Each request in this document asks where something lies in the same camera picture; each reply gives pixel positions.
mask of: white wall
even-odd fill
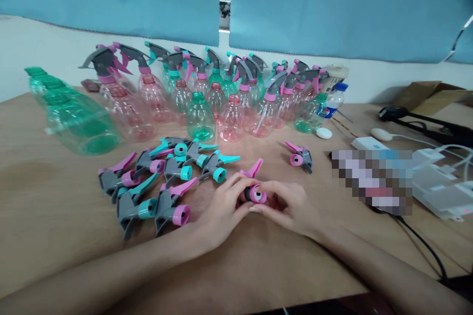
[[[2,82],[0,101],[28,91],[28,76],[23,71],[24,67],[41,66],[51,75],[72,85],[80,86],[80,81],[83,79],[95,78],[93,70],[77,67],[82,65],[85,58],[93,52],[96,44],[110,45],[113,41],[123,42],[148,53],[148,48],[144,46],[145,40],[147,39],[71,30],[20,17],[0,15],[0,77]],[[158,39],[150,41],[171,51],[174,45],[179,45],[203,58],[206,55],[203,45]],[[226,57],[227,51],[235,52],[240,56],[248,53],[246,50],[230,48],[227,32],[220,32],[220,45],[212,49],[223,58]],[[443,80],[465,89],[473,89],[473,65],[467,64],[387,63],[259,51],[254,51],[254,53],[263,58],[268,65],[286,59],[292,67],[294,58],[299,58],[309,66],[343,64],[350,68],[350,74],[345,81],[349,85],[346,92],[348,103],[389,102],[400,88],[412,81]],[[136,61],[130,62],[129,69],[133,73],[138,73]],[[161,75],[160,63],[152,64],[151,69],[158,77]],[[137,78],[136,74],[131,76],[135,82]]]

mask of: finger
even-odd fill
[[[229,190],[232,201],[238,199],[238,196],[245,190],[245,188],[256,185],[258,183],[258,180],[249,179],[247,177],[239,180]]]
[[[267,205],[257,204],[251,207],[249,211],[253,213],[261,213],[266,218],[272,220],[276,224],[281,225],[283,228],[290,229],[291,227],[292,219],[288,215],[284,215],[281,212],[268,207]]]
[[[279,181],[262,182],[258,190],[260,192],[274,192],[288,202],[294,200],[294,194]]]
[[[233,186],[237,181],[241,180],[245,176],[243,174],[240,174],[239,172],[234,173],[227,181],[225,181],[224,184],[222,184],[220,187],[222,189],[229,189],[231,186]]]
[[[238,223],[249,213],[249,210],[253,205],[253,202],[246,202],[240,205],[232,215],[233,227],[237,226]]]

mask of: hand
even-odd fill
[[[269,206],[257,204],[249,209],[251,212],[261,213],[286,229],[320,242],[326,225],[317,208],[307,200],[302,186],[267,181],[262,182],[258,190],[268,193]]]
[[[253,202],[245,202],[238,209],[235,206],[245,188],[258,183],[258,180],[236,173],[217,188],[209,206],[194,223],[196,231],[208,243],[208,251],[220,246],[248,214]]]

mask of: cardboard box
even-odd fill
[[[393,106],[402,106],[420,115],[432,115],[471,93],[473,91],[442,81],[415,81],[396,97]]]

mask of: black cable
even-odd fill
[[[425,247],[430,251],[430,253],[434,256],[435,260],[437,261],[437,263],[439,264],[439,267],[440,267],[440,271],[442,273],[441,275],[441,280],[442,281],[445,281],[447,279],[447,272],[445,271],[445,267],[443,266],[443,263],[442,261],[440,261],[440,258],[437,256],[437,254],[435,253],[435,251],[429,246],[429,244],[427,244],[427,242],[422,239],[422,237],[417,234],[417,232],[412,229],[409,224],[406,223],[406,221],[404,220],[403,217],[401,216],[395,216],[395,215],[392,215],[393,217],[395,217],[397,220],[399,220],[402,224],[404,224],[404,226],[406,228],[408,228],[415,236],[417,236],[417,238],[422,241],[422,243],[425,245]]]

